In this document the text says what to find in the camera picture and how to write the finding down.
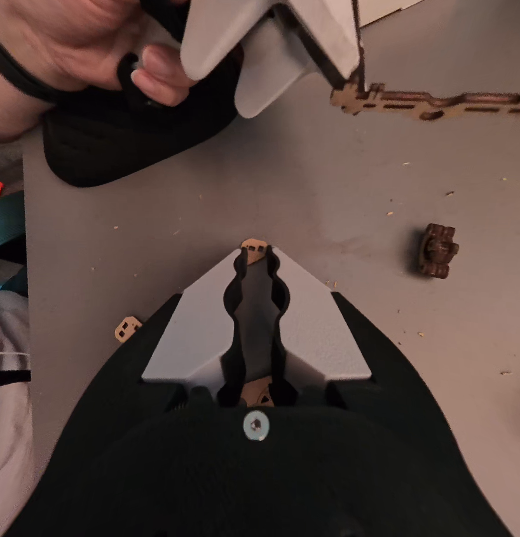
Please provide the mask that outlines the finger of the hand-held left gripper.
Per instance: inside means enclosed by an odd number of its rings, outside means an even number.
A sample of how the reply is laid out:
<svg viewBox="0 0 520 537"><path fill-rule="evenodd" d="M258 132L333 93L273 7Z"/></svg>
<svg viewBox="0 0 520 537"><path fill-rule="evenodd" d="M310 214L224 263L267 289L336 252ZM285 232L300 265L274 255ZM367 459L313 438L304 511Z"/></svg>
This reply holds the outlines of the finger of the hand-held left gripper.
<svg viewBox="0 0 520 537"><path fill-rule="evenodd" d="M259 115L302 77L317 71L295 31L280 19L263 19L241 41L243 65L235 107L246 119Z"/></svg>
<svg viewBox="0 0 520 537"><path fill-rule="evenodd" d="M275 8L333 88L363 75L358 1L191 1L181 45L187 76L205 78Z"/></svg>

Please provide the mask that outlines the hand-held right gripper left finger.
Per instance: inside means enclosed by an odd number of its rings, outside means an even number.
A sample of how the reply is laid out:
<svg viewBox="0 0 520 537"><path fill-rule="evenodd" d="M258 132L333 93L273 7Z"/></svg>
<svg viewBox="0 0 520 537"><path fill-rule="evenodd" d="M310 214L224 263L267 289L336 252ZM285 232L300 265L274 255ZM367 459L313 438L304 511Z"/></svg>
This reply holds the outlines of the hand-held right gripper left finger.
<svg viewBox="0 0 520 537"><path fill-rule="evenodd" d="M245 248L232 251L186 288L144 372L144 382L205 387L222 406L236 406L246 365L236 310L247 274Z"/></svg>

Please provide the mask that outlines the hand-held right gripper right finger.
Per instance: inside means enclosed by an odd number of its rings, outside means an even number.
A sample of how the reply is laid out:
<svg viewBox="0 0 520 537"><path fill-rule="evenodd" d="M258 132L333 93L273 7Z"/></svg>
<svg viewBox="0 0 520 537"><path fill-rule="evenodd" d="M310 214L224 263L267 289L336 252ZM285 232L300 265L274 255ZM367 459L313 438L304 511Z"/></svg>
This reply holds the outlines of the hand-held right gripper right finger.
<svg viewBox="0 0 520 537"><path fill-rule="evenodd" d="M277 247L266 251L271 300L278 309L271 345L269 393L292 406L306 388L368 381L372 372L333 293Z"/></svg>

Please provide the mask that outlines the light wooden model part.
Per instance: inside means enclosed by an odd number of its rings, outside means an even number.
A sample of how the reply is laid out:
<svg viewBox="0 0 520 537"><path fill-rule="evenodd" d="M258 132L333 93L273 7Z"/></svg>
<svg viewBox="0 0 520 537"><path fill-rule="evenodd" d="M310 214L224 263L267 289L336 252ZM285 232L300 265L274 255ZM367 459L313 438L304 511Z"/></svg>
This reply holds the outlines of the light wooden model part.
<svg viewBox="0 0 520 537"><path fill-rule="evenodd" d="M254 238L246 239L241 244L248 252L248 265L262 260L266 255L267 243ZM248 408L273 408L275 406L270 392L272 376L266 375L259 379L248 381L243 385L241 391L241 403Z"/></svg>

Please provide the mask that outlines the long slotted wooden strip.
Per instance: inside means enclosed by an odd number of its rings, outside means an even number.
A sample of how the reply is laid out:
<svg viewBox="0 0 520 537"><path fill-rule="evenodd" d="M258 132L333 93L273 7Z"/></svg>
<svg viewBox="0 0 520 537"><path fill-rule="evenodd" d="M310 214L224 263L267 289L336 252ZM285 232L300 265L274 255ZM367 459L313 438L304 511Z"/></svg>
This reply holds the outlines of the long slotted wooden strip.
<svg viewBox="0 0 520 537"><path fill-rule="evenodd" d="M358 1L352 1L357 31L359 63L343 85L331 91L330 104L345 114L395 112L425 123L460 116L505 116L520 118L520 92L463 92L435 97L429 92L388 90L383 83L365 84L364 48Z"/></svg>

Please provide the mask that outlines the person's left forearm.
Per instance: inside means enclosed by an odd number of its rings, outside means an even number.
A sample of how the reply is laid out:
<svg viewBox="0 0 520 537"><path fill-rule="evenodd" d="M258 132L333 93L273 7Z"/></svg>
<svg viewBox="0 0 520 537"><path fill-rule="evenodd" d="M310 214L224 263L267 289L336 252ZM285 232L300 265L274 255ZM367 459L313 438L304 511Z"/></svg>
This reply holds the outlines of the person's left forearm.
<svg viewBox="0 0 520 537"><path fill-rule="evenodd" d="M32 130L52 107L25 95L0 74L0 145L13 142Z"/></svg>

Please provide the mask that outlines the person's left hand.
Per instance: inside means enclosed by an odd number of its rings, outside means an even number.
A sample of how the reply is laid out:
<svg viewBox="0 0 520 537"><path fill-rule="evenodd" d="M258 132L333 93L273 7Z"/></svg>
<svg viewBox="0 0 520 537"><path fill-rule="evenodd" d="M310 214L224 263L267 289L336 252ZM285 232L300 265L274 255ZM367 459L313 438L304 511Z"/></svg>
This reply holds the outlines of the person's left hand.
<svg viewBox="0 0 520 537"><path fill-rule="evenodd" d="M194 81L174 48L149 44L150 24L140 1L0 1L0 44L39 82L68 92L89 86L119 91L120 61L141 51L133 83L173 106Z"/></svg>

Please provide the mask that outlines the small light wooden piece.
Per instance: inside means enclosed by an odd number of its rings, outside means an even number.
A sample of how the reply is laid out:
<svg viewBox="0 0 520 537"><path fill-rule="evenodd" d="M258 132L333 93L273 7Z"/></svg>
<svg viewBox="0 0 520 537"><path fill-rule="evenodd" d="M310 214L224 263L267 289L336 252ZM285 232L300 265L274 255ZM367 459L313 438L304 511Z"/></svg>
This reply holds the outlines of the small light wooden piece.
<svg viewBox="0 0 520 537"><path fill-rule="evenodd" d="M142 327L142 323L134 316L125 317L114 331L116 340L123 344L128 341L139 328Z"/></svg>

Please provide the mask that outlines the white cardboard piece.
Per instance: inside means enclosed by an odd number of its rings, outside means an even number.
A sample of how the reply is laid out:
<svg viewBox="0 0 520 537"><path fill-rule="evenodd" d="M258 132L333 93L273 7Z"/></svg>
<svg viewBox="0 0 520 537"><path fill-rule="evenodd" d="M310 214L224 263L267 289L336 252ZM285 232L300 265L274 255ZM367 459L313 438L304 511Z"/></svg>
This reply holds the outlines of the white cardboard piece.
<svg viewBox="0 0 520 537"><path fill-rule="evenodd" d="M422 1L358 1L359 26L362 28L420 2Z"/></svg>

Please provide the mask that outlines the dark brown wooden gear assembly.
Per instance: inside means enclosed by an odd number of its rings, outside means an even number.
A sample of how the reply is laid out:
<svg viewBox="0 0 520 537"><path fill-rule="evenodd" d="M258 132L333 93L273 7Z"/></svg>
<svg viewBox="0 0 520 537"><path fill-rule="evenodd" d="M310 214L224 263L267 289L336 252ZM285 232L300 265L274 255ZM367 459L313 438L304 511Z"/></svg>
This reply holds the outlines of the dark brown wooden gear assembly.
<svg viewBox="0 0 520 537"><path fill-rule="evenodd" d="M459 252L454 240L456 228L430 223L418 242L416 271L427 278L444 280L449 276L450 263Z"/></svg>

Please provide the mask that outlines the teal fabric item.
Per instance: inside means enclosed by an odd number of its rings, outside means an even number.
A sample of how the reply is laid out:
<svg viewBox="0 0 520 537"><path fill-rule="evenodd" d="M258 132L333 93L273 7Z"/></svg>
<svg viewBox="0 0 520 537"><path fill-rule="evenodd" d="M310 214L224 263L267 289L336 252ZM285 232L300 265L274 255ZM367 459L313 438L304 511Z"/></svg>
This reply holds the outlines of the teal fabric item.
<svg viewBox="0 0 520 537"><path fill-rule="evenodd" d="M0 261L20 265L15 275L0 282L0 291L28 298L27 245L24 192L0 198Z"/></svg>

